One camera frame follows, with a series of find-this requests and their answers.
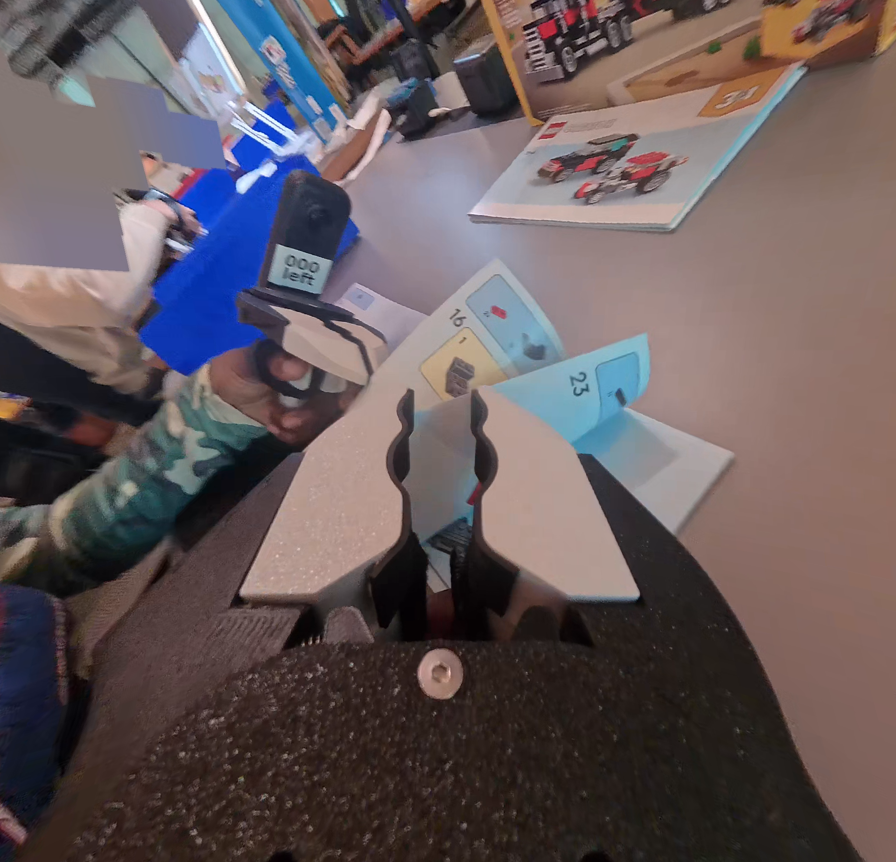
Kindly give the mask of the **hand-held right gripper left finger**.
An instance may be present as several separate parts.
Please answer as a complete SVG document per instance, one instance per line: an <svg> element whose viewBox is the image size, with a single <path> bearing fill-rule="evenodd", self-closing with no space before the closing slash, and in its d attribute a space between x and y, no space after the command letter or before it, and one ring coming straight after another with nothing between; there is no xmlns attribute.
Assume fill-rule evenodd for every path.
<svg viewBox="0 0 896 862"><path fill-rule="evenodd" d="M358 611L371 628L427 627L427 556L413 530L415 394L368 388L310 443L240 586L250 605Z"/></svg>

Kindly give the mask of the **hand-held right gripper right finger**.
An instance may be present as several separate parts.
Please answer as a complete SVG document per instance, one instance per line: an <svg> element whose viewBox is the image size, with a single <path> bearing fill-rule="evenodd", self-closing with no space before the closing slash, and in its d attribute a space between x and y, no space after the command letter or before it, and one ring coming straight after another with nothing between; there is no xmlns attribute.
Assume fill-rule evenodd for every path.
<svg viewBox="0 0 896 862"><path fill-rule="evenodd" d="M472 392L466 424L470 613L486 625L517 625L542 608L563 624L576 604L637 602L640 590L573 446L496 388Z"/></svg>

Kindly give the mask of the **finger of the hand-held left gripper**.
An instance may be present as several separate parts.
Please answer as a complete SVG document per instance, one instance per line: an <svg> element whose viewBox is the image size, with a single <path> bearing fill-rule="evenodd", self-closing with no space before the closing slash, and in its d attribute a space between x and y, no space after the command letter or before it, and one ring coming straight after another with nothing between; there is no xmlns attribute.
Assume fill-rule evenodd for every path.
<svg viewBox="0 0 896 862"><path fill-rule="evenodd" d="M345 381L369 381L389 355L385 339L371 327L353 318L328 317L328 330L335 337L328 353L328 374Z"/></svg>
<svg viewBox="0 0 896 862"><path fill-rule="evenodd" d="M289 322L282 348L326 374L364 386L370 378L365 362L364 331L346 322Z"/></svg>

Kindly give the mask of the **person's left forearm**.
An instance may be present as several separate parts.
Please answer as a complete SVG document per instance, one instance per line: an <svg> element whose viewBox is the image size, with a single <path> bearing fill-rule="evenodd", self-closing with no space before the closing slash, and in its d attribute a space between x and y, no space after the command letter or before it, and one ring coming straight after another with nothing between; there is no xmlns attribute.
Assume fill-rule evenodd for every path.
<svg viewBox="0 0 896 862"><path fill-rule="evenodd" d="M214 393L209 368L188 377L122 452L53 504L2 509L3 584L63 599L118 579L267 434Z"/></svg>

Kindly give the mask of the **grey desk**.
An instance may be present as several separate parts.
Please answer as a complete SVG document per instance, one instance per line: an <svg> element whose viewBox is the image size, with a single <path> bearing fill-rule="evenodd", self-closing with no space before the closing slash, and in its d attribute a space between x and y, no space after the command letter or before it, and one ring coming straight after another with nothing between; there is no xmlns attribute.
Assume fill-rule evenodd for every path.
<svg viewBox="0 0 896 862"><path fill-rule="evenodd" d="M471 222L524 119L391 140L324 295L428 314L499 258L568 354L648 333L636 409L735 455L682 542L865 860L894 860L894 67L806 75L671 233Z"/></svg>

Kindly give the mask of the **person's left hand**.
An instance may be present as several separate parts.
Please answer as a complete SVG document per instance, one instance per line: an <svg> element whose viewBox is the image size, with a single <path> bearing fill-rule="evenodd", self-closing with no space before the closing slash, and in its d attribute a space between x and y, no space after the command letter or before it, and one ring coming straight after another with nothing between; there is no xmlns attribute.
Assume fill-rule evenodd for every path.
<svg viewBox="0 0 896 862"><path fill-rule="evenodd" d="M215 358L210 363L209 380L214 393L224 402L295 448L309 444L339 420L359 393L357 387L350 386L338 395L319 394L300 407L288 407L259 377L249 346Z"/></svg>

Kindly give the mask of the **blue tablecloth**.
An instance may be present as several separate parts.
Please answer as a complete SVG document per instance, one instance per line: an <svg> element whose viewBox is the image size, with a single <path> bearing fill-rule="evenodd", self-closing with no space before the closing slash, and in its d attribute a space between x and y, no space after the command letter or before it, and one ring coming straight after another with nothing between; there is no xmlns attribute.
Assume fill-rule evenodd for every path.
<svg viewBox="0 0 896 862"><path fill-rule="evenodd" d="M312 155L322 145L314 132L297 128L283 104L270 104L265 114L296 132L302 143L297 155L279 162L268 147L242 137L232 151L238 164L252 173L269 162L273 174L259 175L241 193L233 170L199 171L176 196L205 234L155 284L153 313L140 339L184 375L259 336L239 321L237 296L261 273L285 178L296 170L318 174Z"/></svg>

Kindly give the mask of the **blue toy box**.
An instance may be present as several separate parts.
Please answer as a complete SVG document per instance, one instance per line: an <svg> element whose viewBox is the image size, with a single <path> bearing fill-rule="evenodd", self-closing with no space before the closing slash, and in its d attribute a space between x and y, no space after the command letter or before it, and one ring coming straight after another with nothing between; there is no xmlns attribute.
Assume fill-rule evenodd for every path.
<svg viewBox="0 0 896 862"><path fill-rule="evenodd" d="M271 0L217 1L309 128L328 143L344 112Z"/></svg>

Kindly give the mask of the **black bag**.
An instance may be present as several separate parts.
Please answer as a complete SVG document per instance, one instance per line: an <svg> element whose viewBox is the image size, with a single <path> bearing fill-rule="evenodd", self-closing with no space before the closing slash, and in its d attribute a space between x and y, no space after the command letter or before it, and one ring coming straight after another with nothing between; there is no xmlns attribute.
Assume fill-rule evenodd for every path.
<svg viewBox="0 0 896 862"><path fill-rule="evenodd" d="M518 96L496 38L476 39L454 59L469 108L477 117L497 117L518 105Z"/></svg>

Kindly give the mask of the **instruction booklet with car cover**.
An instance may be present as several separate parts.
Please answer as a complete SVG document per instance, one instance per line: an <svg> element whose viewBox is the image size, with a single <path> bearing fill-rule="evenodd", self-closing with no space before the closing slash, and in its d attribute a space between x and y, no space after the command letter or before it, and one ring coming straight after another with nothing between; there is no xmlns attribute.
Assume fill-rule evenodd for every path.
<svg viewBox="0 0 896 862"><path fill-rule="evenodd" d="M676 229L799 83L794 63L551 119L469 211L473 222Z"/></svg>

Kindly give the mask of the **navy printed clothing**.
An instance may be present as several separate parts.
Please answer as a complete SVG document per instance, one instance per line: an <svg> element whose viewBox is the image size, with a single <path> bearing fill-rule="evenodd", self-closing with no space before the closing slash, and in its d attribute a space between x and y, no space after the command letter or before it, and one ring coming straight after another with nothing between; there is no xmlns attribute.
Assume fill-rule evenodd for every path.
<svg viewBox="0 0 896 862"><path fill-rule="evenodd" d="M69 702L63 604L1 587L1 855L11 860L48 807Z"/></svg>

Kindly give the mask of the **toy brick box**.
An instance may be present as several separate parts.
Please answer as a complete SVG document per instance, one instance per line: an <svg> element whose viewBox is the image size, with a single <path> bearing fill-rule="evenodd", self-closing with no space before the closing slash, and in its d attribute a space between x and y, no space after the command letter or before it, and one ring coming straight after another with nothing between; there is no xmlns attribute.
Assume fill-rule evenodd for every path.
<svg viewBox="0 0 896 862"><path fill-rule="evenodd" d="M482 0L527 119L753 75L861 62L894 44L895 0Z"/></svg>

